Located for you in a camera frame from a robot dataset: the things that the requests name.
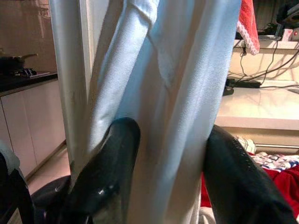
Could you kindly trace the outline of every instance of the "light blue fabric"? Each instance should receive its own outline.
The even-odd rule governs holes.
[[[125,4],[99,75],[86,154],[97,150],[115,118],[138,122],[141,143],[129,224],[198,221],[196,188],[227,77],[239,8],[239,0]]]

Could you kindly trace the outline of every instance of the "tiled floor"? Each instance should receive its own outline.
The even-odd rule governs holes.
[[[70,174],[69,158],[66,148],[50,158],[28,181],[30,194],[45,184]]]

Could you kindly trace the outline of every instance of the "frying pan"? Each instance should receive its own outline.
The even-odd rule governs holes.
[[[0,72],[20,70],[24,68],[25,60],[29,57],[38,56],[38,54],[29,54],[24,56],[1,56]]]

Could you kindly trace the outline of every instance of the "white shelf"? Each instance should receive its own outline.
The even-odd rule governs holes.
[[[235,40],[234,41],[234,46],[238,43],[236,46],[237,48],[241,47],[241,43],[244,40]],[[261,41],[260,40],[260,49],[275,49],[276,47],[276,41]],[[278,47],[277,49],[299,49],[299,42],[294,42],[294,41],[278,41]]]
[[[265,81],[263,86],[296,84]],[[266,128],[299,131],[299,94],[286,89],[235,88],[224,96],[215,122],[223,127]]]

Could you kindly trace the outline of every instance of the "wall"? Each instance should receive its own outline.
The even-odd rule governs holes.
[[[12,56],[38,53],[25,67],[56,71],[49,0],[0,0],[0,48]]]
[[[247,53],[243,57],[242,65],[244,71],[247,75],[256,75],[259,72],[266,71],[272,60],[272,54],[274,49],[260,49],[260,53],[253,56],[250,53]],[[287,62],[295,53],[297,49],[277,49],[274,55],[274,61],[270,66],[269,70],[279,67],[283,63]],[[241,73],[242,69],[240,66],[240,53],[241,48],[235,48],[232,54],[231,64],[229,70],[234,73]],[[274,78],[278,74],[281,74],[278,77],[275,77],[276,80],[289,80],[299,82],[299,59],[295,57],[290,63],[285,67],[292,66],[292,69],[288,70],[277,70],[275,72],[267,74],[267,78]]]

